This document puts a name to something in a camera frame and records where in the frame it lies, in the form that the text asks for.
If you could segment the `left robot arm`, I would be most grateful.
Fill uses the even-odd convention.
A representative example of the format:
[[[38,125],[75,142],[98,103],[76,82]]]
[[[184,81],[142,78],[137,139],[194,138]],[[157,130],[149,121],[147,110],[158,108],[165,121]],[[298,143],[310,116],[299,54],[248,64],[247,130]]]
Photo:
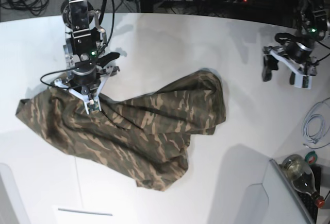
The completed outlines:
[[[316,44],[329,49],[322,41],[329,38],[329,19],[324,0],[297,0],[297,30],[295,34],[286,32],[274,36],[277,46],[263,48],[262,80],[272,79],[272,72],[283,63],[291,70],[289,83],[301,89],[310,89],[312,78],[317,75],[317,66],[326,55],[316,59],[311,54]]]

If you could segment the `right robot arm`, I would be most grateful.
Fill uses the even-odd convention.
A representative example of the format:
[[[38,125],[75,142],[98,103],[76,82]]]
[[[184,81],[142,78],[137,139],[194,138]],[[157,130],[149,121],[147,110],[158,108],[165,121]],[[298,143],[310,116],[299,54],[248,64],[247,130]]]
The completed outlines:
[[[105,67],[119,57],[119,53],[105,54],[112,35],[101,26],[107,0],[94,9],[88,0],[65,0],[61,6],[62,20],[69,28],[64,45],[67,68],[66,79],[56,79],[48,87],[75,90],[83,95],[96,94],[101,88]]]

